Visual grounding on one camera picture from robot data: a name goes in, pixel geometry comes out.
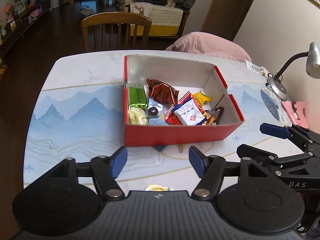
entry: marble tabletop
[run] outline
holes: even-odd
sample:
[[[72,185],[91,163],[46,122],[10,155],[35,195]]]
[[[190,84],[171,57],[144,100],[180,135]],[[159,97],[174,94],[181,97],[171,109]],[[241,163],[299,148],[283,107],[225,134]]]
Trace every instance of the marble tabletop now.
[[[301,153],[290,141],[263,135],[263,122],[291,125],[280,100],[265,87],[266,78],[245,63],[198,54],[123,50],[93,52],[59,59],[48,75],[30,122],[24,163],[27,186],[67,156],[77,162],[111,155],[123,145],[124,56],[130,54],[184,58],[218,66],[246,121],[223,141],[195,144],[204,154],[239,161],[237,146],[246,143],[278,156]],[[129,147],[128,162],[117,179],[122,190],[144,190],[151,184],[192,192],[199,182],[188,161],[188,149],[176,145],[161,152],[152,147]],[[80,179],[94,188],[92,180]],[[225,178],[222,188],[237,182]]]

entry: tv stand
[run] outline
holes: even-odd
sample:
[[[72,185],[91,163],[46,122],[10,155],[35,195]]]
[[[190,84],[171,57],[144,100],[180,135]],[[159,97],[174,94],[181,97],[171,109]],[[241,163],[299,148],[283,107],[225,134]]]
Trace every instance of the tv stand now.
[[[17,27],[8,33],[4,38],[2,45],[0,45],[0,57],[4,59],[5,54],[9,51],[12,45],[36,22],[36,20],[29,23],[28,16],[31,11],[41,5],[43,10],[36,20],[38,20],[46,11],[51,7],[51,0],[40,0],[35,3],[35,6],[31,9],[24,10],[19,14],[19,18],[15,20]]]

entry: green snack package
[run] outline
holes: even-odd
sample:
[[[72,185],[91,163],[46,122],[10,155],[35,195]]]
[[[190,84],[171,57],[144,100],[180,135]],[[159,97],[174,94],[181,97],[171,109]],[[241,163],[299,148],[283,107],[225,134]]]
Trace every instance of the green snack package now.
[[[147,109],[148,101],[146,93],[141,83],[130,83],[129,84],[129,109],[131,107]]]

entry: desk lamp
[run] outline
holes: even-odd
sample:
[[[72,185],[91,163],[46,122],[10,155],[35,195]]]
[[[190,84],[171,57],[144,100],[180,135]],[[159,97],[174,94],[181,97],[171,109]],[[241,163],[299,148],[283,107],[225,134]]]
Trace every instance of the desk lamp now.
[[[276,75],[268,74],[266,86],[272,90],[281,100],[286,101],[287,91],[281,84],[279,77],[287,69],[287,67],[297,58],[307,57],[306,72],[310,77],[320,79],[320,53],[317,45],[312,42],[309,46],[309,51],[298,53],[292,56],[280,69]]]

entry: wooden door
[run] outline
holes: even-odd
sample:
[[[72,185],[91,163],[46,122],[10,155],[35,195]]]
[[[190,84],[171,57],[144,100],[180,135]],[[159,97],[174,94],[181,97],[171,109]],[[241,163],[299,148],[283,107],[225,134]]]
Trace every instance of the wooden door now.
[[[253,0],[212,0],[201,31],[233,41]]]

